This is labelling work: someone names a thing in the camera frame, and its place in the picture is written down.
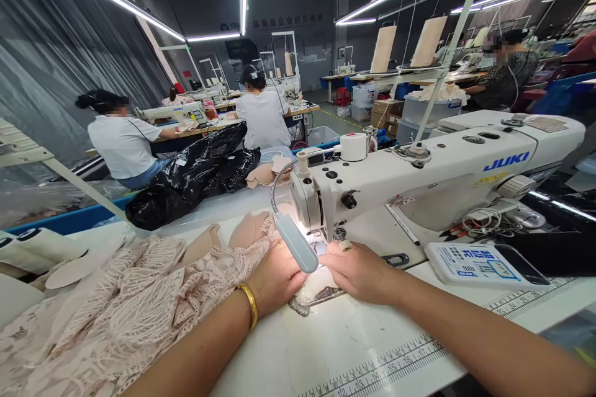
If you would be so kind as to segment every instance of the lace fabric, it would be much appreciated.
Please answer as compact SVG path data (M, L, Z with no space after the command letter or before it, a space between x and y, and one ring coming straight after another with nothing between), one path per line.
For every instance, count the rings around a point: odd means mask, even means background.
M59 333L69 293L3 330L0 393L119 395L248 279L280 238L271 217L261 230L266 236L250 247L215 248L187 267L177 265L186 246L179 239L151 236L124 247Z

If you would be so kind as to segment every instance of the jeans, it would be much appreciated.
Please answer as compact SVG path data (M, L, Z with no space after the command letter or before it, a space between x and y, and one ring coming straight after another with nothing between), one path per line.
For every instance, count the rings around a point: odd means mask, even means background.
M153 177L155 177L158 172L161 172L165 165L166 161L162 159L155 160L155 163L142 174L128 179L118 179L118 181L122 186L129 189L143 189L144 187L149 186Z

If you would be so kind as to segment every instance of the ruler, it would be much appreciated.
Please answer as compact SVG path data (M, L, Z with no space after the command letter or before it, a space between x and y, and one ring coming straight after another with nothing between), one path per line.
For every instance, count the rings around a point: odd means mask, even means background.
M507 319L515 319L581 282L577 278L550 279L552 286L541 292L512 290L484 304L484 308ZM373 360L319 383L299 397L366 397L391 383L449 355L428 333L422 334Z

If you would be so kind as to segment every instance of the cardboard box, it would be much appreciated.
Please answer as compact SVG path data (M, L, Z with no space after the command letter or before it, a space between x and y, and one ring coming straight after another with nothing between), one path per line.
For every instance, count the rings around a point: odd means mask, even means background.
M387 124L395 124L395 125L397 125L397 121L400 120L401 118L402 118L401 115L389 115L387 117L386 122L387 122Z
M387 115L371 113L371 126L385 128L387 126Z
M372 112L385 115L402 115L405 101L378 99L372 105Z
M397 136L397 124L387 124L387 131L385 134L395 138Z

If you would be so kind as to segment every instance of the black plastic bag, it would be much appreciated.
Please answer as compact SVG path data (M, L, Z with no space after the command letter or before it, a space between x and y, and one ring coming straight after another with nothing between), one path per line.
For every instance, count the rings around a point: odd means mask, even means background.
M242 122L196 141L172 157L155 176L155 184L171 187L188 204L198 205L207 181L236 150L245 135L246 124Z
M207 181L201 200L220 194L236 192L246 187L246 177L261 161L260 149L241 149L232 152Z
M126 217L137 228L153 231L193 209L172 188L163 185L143 189L126 205Z

